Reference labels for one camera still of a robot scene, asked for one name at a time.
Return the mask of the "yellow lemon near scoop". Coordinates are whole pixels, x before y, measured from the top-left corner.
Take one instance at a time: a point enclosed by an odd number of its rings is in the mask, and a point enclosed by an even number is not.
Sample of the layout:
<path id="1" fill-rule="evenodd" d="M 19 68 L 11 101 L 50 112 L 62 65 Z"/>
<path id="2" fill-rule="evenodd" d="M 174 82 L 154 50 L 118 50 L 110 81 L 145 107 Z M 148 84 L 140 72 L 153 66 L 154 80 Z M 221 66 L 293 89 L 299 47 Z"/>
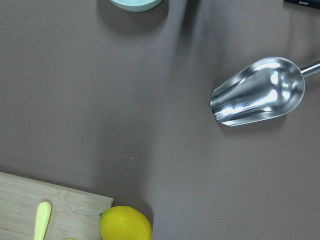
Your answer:
<path id="1" fill-rule="evenodd" d="M 114 206 L 99 216 L 99 232 L 103 240 L 150 240 L 149 220 L 130 206 Z"/>

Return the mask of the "metal scoop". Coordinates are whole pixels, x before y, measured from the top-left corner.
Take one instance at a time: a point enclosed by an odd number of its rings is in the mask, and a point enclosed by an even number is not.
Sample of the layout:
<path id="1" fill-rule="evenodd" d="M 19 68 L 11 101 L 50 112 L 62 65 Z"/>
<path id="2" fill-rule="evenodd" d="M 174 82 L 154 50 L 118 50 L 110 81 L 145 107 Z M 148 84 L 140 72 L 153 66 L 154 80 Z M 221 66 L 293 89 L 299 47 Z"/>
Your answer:
<path id="1" fill-rule="evenodd" d="M 209 106 L 214 118 L 229 127 L 284 116 L 302 101 L 306 79 L 319 72 L 319 62 L 299 68 L 286 58 L 266 57 L 217 87 Z"/>

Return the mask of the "mint green bowl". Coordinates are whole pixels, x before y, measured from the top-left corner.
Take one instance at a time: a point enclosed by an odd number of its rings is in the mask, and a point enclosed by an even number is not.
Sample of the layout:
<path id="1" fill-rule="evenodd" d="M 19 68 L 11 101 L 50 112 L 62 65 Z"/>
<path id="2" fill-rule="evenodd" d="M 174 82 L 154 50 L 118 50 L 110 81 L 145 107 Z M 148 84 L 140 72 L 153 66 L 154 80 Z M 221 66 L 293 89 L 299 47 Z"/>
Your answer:
<path id="1" fill-rule="evenodd" d="M 157 5 L 162 0 L 110 0 L 118 8 L 129 12 L 145 12 Z"/>

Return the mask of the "wooden cutting board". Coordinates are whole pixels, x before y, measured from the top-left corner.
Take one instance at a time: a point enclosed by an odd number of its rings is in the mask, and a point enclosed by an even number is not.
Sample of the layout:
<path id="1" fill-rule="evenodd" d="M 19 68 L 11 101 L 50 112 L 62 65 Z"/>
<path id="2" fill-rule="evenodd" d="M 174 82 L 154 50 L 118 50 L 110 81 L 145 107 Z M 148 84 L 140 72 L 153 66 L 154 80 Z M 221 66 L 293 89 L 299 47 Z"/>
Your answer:
<path id="1" fill-rule="evenodd" d="M 114 200 L 73 188 L 2 172 L 0 174 L 0 238 L 31 240 L 38 205 L 47 201 L 52 210 L 47 240 L 101 239 L 100 213 Z"/>

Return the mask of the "yellow plastic knife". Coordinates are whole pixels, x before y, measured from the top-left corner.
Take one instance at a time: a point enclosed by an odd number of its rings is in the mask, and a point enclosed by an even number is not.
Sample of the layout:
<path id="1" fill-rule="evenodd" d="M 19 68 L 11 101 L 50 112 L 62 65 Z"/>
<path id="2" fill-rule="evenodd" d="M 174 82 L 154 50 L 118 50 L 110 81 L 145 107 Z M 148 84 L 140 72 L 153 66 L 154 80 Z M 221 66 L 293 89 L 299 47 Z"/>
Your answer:
<path id="1" fill-rule="evenodd" d="M 44 240 L 52 212 L 52 205 L 48 201 L 41 202 L 36 210 L 34 225 L 34 240 Z"/>

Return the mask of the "black box at edge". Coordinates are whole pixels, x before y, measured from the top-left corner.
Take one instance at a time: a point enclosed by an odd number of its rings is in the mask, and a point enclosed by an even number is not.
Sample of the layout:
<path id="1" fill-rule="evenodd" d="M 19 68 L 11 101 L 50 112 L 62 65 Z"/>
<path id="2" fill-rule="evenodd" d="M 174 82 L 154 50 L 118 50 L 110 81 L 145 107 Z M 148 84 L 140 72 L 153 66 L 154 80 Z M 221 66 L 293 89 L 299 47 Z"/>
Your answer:
<path id="1" fill-rule="evenodd" d="M 284 2 L 308 8 L 320 9 L 320 0 L 284 0 Z"/>

